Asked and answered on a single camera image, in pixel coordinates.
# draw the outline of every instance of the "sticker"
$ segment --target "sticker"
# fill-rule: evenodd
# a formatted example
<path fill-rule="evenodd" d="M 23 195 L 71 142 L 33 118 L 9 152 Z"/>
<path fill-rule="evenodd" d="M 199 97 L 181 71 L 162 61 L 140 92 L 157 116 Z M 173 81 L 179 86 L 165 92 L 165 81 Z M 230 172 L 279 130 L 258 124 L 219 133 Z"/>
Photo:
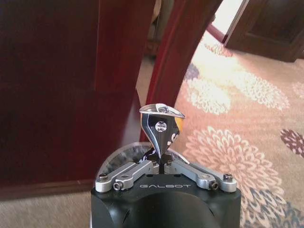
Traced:
<path fill-rule="evenodd" d="M 167 130 L 167 124 L 164 121 L 159 121 L 155 125 L 155 128 L 158 132 L 164 132 Z"/>

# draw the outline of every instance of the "dark wood furniture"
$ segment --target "dark wood furniture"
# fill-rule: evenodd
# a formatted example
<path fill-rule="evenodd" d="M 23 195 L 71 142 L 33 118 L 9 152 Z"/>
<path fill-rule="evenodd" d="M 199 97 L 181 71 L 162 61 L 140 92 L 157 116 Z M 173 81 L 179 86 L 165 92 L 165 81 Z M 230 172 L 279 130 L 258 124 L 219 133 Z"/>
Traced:
<path fill-rule="evenodd" d="M 83 190 L 137 141 L 154 0 L 0 3 L 0 197 Z"/>
<path fill-rule="evenodd" d="M 156 58 L 147 104 L 174 106 L 201 37 L 222 0 L 176 0 Z M 146 141 L 144 133 L 141 140 Z"/>

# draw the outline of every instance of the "screw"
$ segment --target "screw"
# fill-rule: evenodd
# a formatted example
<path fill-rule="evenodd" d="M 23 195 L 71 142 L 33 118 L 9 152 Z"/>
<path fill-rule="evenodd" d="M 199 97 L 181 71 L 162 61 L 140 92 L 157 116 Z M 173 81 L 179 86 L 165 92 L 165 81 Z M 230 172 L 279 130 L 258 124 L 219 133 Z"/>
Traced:
<path fill-rule="evenodd" d="M 123 183 L 121 183 L 121 182 L 115 182 L 114 184 L 113 184 L 113 188 L 114 188 L 114 190 L 115 191 L 119 191 L 120 189 L 122 189 L 123 188 Z"/>
<path fill-rule="evenodd" d="M 172 161 L 168 160 L 166 164 L 167 164 L 168 167 L 170 167 L 172 165 Z"/>
<path fill-rule="evenodd" d="M 224 173 L 223 175 L 223 181 L 224 182 L 232 182 L 233 176 L 231 173 Z"/>
<path fill-rule="evenodd" d="M 108 179 L 108 174 L 106 173 L 101 173 L 99 175 L 99 179 L 101 179 L 102 181 L 105 181 L 106 179 Z"/>
<path fill-rule="evenodd" d="M 209 187 L 210 187 L 212 190 L 216 190 L 216 189 L 219 188 L 219 184 L 218 184 L 216 181 L 213 181 L 213 182 L 210 182 Z"/>

